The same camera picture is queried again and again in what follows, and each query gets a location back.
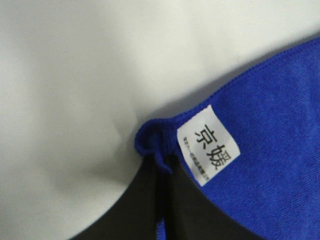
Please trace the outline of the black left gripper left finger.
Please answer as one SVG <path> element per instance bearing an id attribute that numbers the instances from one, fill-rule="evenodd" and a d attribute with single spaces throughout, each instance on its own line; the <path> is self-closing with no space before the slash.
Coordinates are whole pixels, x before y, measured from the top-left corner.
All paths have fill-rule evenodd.
<path id="1" fill-rule="evenodd" d="M 121 197 L 73 240 L 156 240 L 163 217 L 163 194 L 154 155 L 142 164 Z"/>

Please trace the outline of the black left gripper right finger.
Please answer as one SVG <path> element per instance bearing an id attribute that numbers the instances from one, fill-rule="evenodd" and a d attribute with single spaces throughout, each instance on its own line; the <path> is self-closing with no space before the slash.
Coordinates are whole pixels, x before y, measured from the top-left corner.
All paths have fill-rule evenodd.
<path id="1" fill-rule="evenodd" d="M 168 240 L 249 240 L 250 231 L 215 207 L 189 178 L 177 156 L 165 163 L 164 224 Z"/>

